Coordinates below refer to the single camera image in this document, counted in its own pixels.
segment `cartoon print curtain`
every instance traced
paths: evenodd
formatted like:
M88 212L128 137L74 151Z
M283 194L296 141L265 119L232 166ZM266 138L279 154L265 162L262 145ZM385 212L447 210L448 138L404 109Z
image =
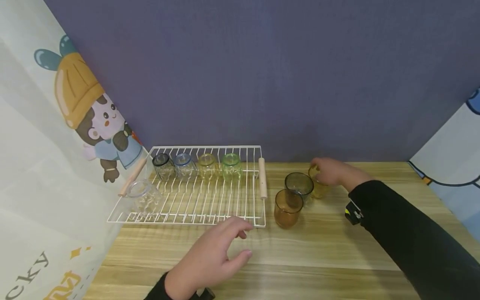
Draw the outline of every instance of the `cartoon print curtain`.
M42 0L0 1L0 299L81 299L146 155Z
M480 241L480 89L410 160L444 204Z

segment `dish rack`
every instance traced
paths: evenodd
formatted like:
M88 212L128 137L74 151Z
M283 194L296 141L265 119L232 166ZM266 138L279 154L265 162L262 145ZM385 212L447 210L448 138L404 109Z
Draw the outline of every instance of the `dish rack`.
M195 163L205 153L215 156L219 175L212 180L200 176L183 181L173 178L161 181L155 173L152 158L166 153L174 158L188 153ZM242 164L240 179L225 181L221 176L222 157L239 155ZM132 210L128 187L138 179L149 180L162 193L165 202L156 211L140 214ZM238 216L257 228L264 228L267 199L265 160L260 146L157 146L139 161L119 194L108 222L127 224L190 224L213 225L230 216Z

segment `wooden handle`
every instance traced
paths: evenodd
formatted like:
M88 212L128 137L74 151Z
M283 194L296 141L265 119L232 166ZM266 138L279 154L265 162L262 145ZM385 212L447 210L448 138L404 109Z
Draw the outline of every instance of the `wooden handle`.
M128 177L127 181L125 182L125 184L123 185L122 189L120 190L120 193L119 193L119 196L120 197L125 197L127 195L127 189L128 187L132 184L132 182L137 179L138 175L140 174L140 172L142 171L142 169L144 168L145 164L147 163L147 158L150 157L150 156L147 156L145 157L144 159L140 160L138 163L137 163L137 166L135 167L135 169L133 170L132 174L130 175L130 177Z
M265 200L267 198L267 177L265 174L265 159L263 157L258 159L258 169L260 170L260 198Z

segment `clear glass cup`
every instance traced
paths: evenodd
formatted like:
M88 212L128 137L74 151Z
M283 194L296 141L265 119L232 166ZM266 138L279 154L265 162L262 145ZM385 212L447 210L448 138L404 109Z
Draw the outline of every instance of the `clear glass cup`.
M228 153L222 159L222 173L225 181L241 178L242 168L240 156L235 153Z
M300 195L284 189L275 196L275 222L283 229L295 225L303 208L303 200Z
M205 153L198 158L198 169L200 177L203 180L211 180L218 175L218 165L216 164L215 156L210 153Z
M304 202L308 200L308 196L313 191L313 181L308 175L295 172L285 177L285 188L300 195Z
M127 196L133 199L132 210L143 217L160 213L165 202L162 194L147 180L134 181L128 187Z
M156 174L162 181L175 178L175 166L168 154L160 153L152 159Z
M322 199L330 190L330 186L317 181L316 175L318 173L320 173L320 171L317 166L311 166L310 169L308 169L308 176L310 176L310 179L313 181L313 191L310 196L312 198Z
M177 177L180 180L188 181L197 177L197 166L188 153L180 153L173 161L177 172Z

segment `purple wall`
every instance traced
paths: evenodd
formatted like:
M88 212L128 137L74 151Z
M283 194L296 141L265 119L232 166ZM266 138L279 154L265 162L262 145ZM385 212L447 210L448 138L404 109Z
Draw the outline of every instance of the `purple wall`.
M147 148L405 161L480 84L476 0L46 3Z

